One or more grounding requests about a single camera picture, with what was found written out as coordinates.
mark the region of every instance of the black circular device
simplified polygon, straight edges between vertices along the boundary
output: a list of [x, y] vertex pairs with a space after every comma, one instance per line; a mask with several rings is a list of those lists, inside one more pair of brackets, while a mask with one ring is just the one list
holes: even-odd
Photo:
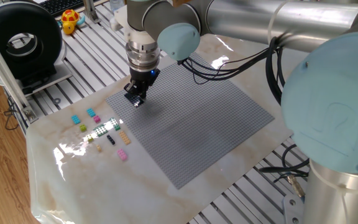
[[61, 47], [60, 28], [44, 8], [21, 1], [0, 5], [0, 53], [16, 79], [30, 84], [56, 73]]

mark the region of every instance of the cyan lego brick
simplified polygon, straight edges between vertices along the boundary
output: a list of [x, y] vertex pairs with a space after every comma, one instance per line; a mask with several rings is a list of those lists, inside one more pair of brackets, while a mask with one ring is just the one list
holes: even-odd
[[88, 112], [88, 114], [91, 116], [91, 118], [93, 118], [96, 114], [94, 113], [94, 111], [92, 110], [92, 108], [88, 108], [86, 110], [86, 112]]
[[71, 119], [75, 124], [79, 124], [81, 122], [80, 119], [77, 117], [77, 115], [72, 116]]

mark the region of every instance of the green lego brick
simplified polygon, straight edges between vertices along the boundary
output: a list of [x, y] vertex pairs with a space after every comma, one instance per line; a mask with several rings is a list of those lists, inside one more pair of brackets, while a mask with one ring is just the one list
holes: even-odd
[[92, 141], [93, 141], [93, 137], [92, 137], [91, 134], [87, 135], [86, 138], [87, 138], [88, 142], [92, 142]]
[[108, 130], [104, 127], [104, 124], [97, 126], [96, 128], [93, 129], [93, 131], [96, 132], [98, 137], [100, 137], [108, 132]]
[[82, 132], [86, 131], [86, 126], [85, 126], [85, 124], [81, 124], [81, 125], [80, 125], [80, 130], [81, 130]]
[[110, 118], [109, 121], [116, 131], [121, 129], [118, 125], [118, 122], [114, 118]]

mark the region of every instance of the marble table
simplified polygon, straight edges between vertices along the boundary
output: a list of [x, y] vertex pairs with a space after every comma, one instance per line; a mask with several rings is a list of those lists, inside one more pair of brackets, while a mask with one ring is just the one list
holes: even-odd
[[[196, 52], [218, 67], [263, 48], [261, 44], [206, 35]], [[304, 57], [300, 52], [285, 52], [284, 74], [288, 76]], [[171, 63], [170, 58], [163, 58], [160, 69]], [[119, 119], [105, 99], [121, 91], [129, 77], [40, 118], [27, 130], [33, 215], [41, 223], [187, 223], [291, 135], [267, 85], [264, 67], [264, 61], [259, 62], [231, 81], [272, 114], [274, 121], [179, 190], [131, 134], [125, 121], [120, 121], [120, 126], [132, 141], [128, 146], [114, 129], [108, 134], [116, 139], [115, 146], [106, 136], [89, 144], [85, 140], [97, 126], [86, 109], [92, 108], [102, 122], [111, 117]], [[79, 125], [73, 124], [74, 114], [87, 126], [87, 132], [82, 133]], [[125, 162], [116, 154], [120, 148], [128, 154]]]

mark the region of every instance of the lego brick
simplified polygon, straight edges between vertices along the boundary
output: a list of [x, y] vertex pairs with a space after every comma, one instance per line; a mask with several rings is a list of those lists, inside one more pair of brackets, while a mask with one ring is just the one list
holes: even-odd
[[125, 98], [127, 98], [129, 100], [130, 103], [132, 103], [136, 108], [139, 107], [140, 105], [142, 105], [144, 103], [144, 101], [142, 100], [142, 98], [140, 96], [137, 95], [132, 95], [130, 93], [126, 93]]
[[92, 108], [88, 108], [86, 110], [86, 112], [88, 112], [88, 114], [91, 116], [91, 118], [93, 118], [96, 114], [93, 112]]
[[75, 124], [79, 124], [81, 122], [80, 119], [77, 117], [77, 115], [72, 116], [71, 119]]
[[110, 118], [109, 121], [111, 122], [112, 126], [116, 131], [120, 130], [120, 126], [118, 125], [118, 122], [114, 118]]
[[93, 117], [94, 122], [97, 124], [100, 122], [100, 117], [98, 115]]
[[112, 137], [108, 134], [107, 139], [111, 142], [111, 144], [115, 145], [116, 142], [112, 139]]
[[96, 132], [98, 137], [100, 137], [108, 132], [108, 130], [104, 127], [104, 124], [97, 126], [96, 128], [93, 129], [93, 131]]
[[82, 132], [86, 131], [86, 126], [85, 126], [85, 124], [81, 124], [81, 125], [80, 125], [80, 130], [81, 130]]
[[124, 160], [126, 160], [126, 159], [128, 158], [127, 154], [126, 154], [126, 153], [124, 152], [124, 150], [122, 150], [122, 149], [119, 149], [119, 150], [117, 151], [117, 154], [118, 154], [119, 158], [120, 158], [122, 161], [124, 161]]
[[129, 140], [127, 134], [125, 134], [124, 131], [120, 131], [118, 133], [118, 135], [121, 137], [121, 139], [124, 141], [125, 145], [128, 145], [129, 143], [131, 143], [131, 140]]
[[87, 135], [86, 139], [88, 140], [88, 142], [93, 142], [93, 137], [91, 134]]
[[125, 90], [106, 99], [178, 189], [274, 120], [230, 80], [197, 85], [192, 75], [176, 64], [164, 68], [138, 108]]

